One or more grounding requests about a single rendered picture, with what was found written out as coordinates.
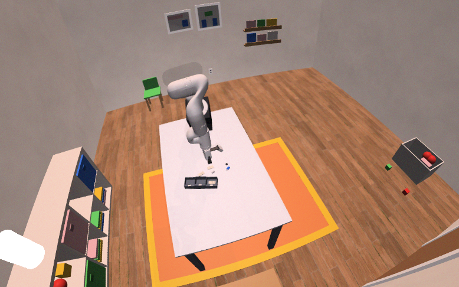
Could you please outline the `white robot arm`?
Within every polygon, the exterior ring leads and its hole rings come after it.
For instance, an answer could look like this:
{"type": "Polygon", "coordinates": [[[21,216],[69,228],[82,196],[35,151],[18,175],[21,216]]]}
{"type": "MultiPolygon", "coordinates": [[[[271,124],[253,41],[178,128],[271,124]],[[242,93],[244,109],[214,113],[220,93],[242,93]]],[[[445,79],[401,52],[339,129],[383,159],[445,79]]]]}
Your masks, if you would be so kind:
{"type": "MultiPolygon", "coordinates": [[[[186,98],[188,102],[186,115],[191,124],[186,133],[186,138],[190,144],[200,144],[203,150],[207,150],[212,146],[209,129],[204,117],[208,110],[208,105],[203,98],[208,90],[208,85],[207,77],[203,74],[197,74],[173,81],[167,88],[171,99],[186,98]]],[[[210,150],[211,152],[215,150],[222,152],[223,148],[217,145],[210,148],[210,150]]]]}

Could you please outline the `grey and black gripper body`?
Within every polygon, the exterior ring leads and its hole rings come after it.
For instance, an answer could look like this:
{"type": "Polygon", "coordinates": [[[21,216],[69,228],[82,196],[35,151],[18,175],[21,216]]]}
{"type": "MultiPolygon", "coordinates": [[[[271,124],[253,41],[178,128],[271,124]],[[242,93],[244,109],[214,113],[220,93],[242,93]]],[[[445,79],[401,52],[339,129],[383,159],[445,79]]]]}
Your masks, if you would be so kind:
{"type": "Polygon", "coordinates": [[[207,150],[203,150],[203,152],[204,152],[204,155],[205,155],[205,159],[206,159],[206,160],[208,160],[208,157],[209,157],[209,156],[210,156],[211,159],[212,159],[212,155],[211,155],[211,150],[210,150],[210,148],[207,149],[207,150]]]}

